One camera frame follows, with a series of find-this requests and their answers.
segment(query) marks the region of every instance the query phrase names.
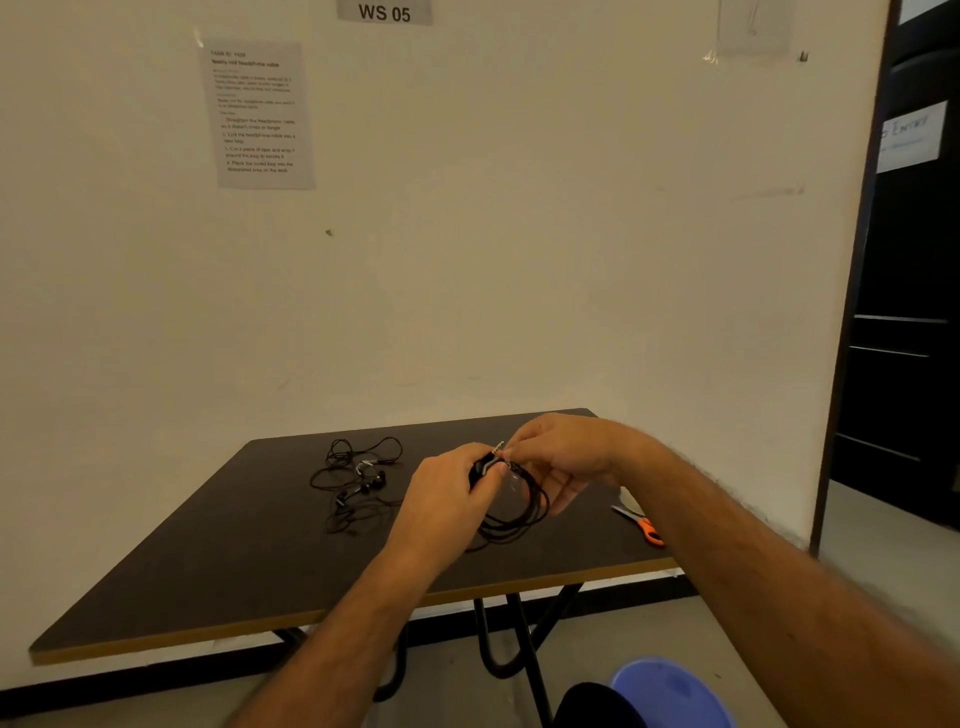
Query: white wall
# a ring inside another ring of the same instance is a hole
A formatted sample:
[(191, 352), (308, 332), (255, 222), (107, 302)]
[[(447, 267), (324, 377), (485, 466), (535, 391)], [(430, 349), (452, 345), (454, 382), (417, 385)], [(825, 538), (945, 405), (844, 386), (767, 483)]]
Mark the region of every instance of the white wall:
[[(809, 531), (885, 0), (333, 5), (4, 3), (0, 687), (257, 437), (587, 406)], [(195, 29), (303, 44), (315, 191), (217, 188)]]

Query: blue plastic stool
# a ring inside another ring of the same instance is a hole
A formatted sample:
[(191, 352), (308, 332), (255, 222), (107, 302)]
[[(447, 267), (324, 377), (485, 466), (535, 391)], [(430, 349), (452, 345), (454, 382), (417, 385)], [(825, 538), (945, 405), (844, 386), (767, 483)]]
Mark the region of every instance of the blue plastic stool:
[(736, 728), (700, 678), (662, 657), (621, 667), (610, 687), (630, 701), (648, 728)]

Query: table edge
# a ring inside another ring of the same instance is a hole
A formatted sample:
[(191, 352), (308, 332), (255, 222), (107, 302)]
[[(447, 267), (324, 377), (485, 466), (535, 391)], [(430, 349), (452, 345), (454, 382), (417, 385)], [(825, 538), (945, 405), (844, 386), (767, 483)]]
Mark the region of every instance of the table edge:
[[(628, 564), (617, 564), (609, 567), (599, 567), (597, 569), (569, 571), (566, 573), (535, 576), (530, 579), (517, 579), (514, 581), (485, 584), (478, 587), (464, 587), (463, 589), (429, 592), (420, 601), (418, 606), (433, 607), (458, 601), (481, 599), (488, 596), (531, 592), (535, 589), (563, 587), (567, 584), (581, 584), (586, 581), (599, 581), (601, 579), (613, 579), (618, 576), (632, 576), (640, 573), (649, 573), (650, 571), (675, 569), (677, 566), (677, 562), (674, 561), (672, 557), (666, 556), (660, 559), (634, 561)], [(165, 632), (147, 637), (112, 640), (103, 643), (83, 644), (76, 647), (63, 647), (42, 651), (33, 651), (31, 649), (30, 661), (36, 666), (58, 665), (97, 657), (142, 652), (144, 650), (159, 649), (161, 647), (176, 647), (184, 644), (209, 642), (211, 640), (225, 640), (231, 637), (244, 637), (262, 632), (272, 632), (275, 629), (316, 624), (323, 619), (326, 612), (326, 609), (321, 609), (279, 617), (246, 619), (231, 622), (230, 624), (197, 627), (195, 629), (184, 629), (177, 632)]]

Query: person's left hand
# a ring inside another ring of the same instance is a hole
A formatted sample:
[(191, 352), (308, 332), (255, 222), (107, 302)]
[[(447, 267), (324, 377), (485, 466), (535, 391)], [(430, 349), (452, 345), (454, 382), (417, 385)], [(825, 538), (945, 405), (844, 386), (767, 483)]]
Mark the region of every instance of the person's left hand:
[(507, 472), (505, 463), (497, 463), (470, 489), (470, 467), (491, 450), (489, 445), (473, 443), (420, 463), (384, 550), (424, 569), (431, 581), (456, 561), (469, 546)]

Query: person's right hand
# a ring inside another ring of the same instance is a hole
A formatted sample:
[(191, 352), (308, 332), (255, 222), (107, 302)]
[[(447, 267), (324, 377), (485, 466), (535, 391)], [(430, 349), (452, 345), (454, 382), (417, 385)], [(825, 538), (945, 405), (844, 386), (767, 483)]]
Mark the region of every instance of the person's right hand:
[(636, 430), (610, 420), (551, 412), (517, 430), (503, 456), (532, 465), (550, 498), (550, 513), (558, 514), (588, 481), (614, 485), (617, 458), (631, 437), (638, 436)]

